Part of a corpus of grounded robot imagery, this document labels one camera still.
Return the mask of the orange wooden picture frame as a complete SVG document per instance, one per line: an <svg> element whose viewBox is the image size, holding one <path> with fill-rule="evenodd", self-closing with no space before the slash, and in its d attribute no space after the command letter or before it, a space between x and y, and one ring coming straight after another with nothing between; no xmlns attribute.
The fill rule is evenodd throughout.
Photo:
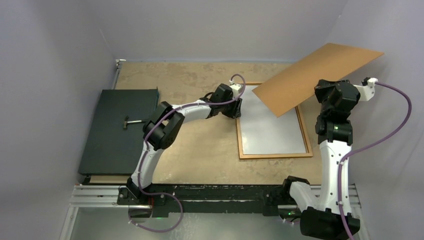
<svg viewBox="0 0 424 240"><path fill-rule="evenodd" d="M247 85L256 85L258 86L258 83L248 83ZM306 153L284 153L284 154L258 154L258 155L244 155L242 153L242 146L241 146L241 130L240 130L240 122L239 118L236 119L236 130L237 130L237 143L238 143L238 154L240 160L259 160L259 159L281 159L281 158L310 158L313 154L313 149L311 145L311 141L309 139L309 135L307 132L305 120L302 114L301 107L298 105L294 107L293 109L297 112L297 117L299 121L299 125L301 128L301 132L303 135L303 140L306 147Z"/></svg>

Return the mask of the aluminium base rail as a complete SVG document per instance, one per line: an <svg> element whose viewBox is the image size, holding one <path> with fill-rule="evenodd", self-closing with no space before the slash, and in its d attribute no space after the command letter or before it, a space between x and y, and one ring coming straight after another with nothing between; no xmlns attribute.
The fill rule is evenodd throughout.
<svg viewBox="0 0 424 240"><path fill-rule="evenodd" d="M136 203L132 199L123 200L119 193L120 186L117 185L77 185L72 191L69 201L70 207L79 208L131 208L147 209L157 207L164 202L159 195L153 203ZM208 195L208 188L205 185L195 187L192 190L183 190L181 187L171 187L171 194L180 201L180 203L250 203L262 201L264 198L260 194L252 193L250 196L236 196L230 191L228 186L219 190L217 185L209 187L211 194Z"/></svg>

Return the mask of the brown frame backing board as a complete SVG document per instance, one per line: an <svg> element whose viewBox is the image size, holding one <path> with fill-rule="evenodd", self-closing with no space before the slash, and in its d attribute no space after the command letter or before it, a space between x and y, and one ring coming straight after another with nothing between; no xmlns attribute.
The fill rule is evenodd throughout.
<svg viewBox="0 0 424 240"><path fill-rule="evenodd" d="M373 60L381 51L327 43L253 89L253 93L280 117L314 95L319 80L336 82Z"/></svg>

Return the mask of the plant photo print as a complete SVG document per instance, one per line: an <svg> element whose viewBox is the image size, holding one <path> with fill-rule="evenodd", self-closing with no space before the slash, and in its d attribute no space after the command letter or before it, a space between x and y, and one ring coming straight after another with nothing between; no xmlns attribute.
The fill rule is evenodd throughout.
<svg viewBox="0 0 424 240"><path fill-rule="evenodd" d="M243 155L305 154L307 152L295 108L276 117L247 85L239 118Z"/></svg>

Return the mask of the dark box with blue edge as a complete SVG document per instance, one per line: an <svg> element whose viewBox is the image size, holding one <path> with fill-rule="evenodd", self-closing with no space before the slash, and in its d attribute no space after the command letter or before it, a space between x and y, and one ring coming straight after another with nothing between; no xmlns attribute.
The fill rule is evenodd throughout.
<svg viewBox="0 0 424 240"><path fill-rule="evenodd" d="M143 150L143 124L123 129L124 118L147 120L159 102L157 89L101 91L79 164L83 176L131 175Z"/></svg>

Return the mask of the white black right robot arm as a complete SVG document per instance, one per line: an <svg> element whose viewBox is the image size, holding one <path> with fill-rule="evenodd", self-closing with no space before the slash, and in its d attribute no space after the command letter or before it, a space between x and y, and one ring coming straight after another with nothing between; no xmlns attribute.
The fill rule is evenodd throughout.
<svg viewBox="0 0 424 240"><path fill-rule="evenodd" d="M314 88L321 104L315 132L320 149L322 180L319 196L303 178L289 176L280 196L300 210L300 232L321 240L348 240L360 229L349 200L348 163L353 127L348 117L360 99L359 90L348 80L321 79Z"/></svg>

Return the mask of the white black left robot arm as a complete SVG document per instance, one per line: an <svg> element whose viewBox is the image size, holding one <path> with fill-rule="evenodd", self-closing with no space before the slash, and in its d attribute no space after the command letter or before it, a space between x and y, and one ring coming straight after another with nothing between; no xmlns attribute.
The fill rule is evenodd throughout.
<svg viewBox="0 0 424 240"><path fill-rule="evenodd" d="M135 171L126 187L129 197L138 205L149 199L147 187L152 184L153 174L163 152L177 138L183 124L209 119L222 114L231 119L241 116L241 104L245 84L220 84L214 92L186 104L161 102L143 126L143 149Z"/></svg>

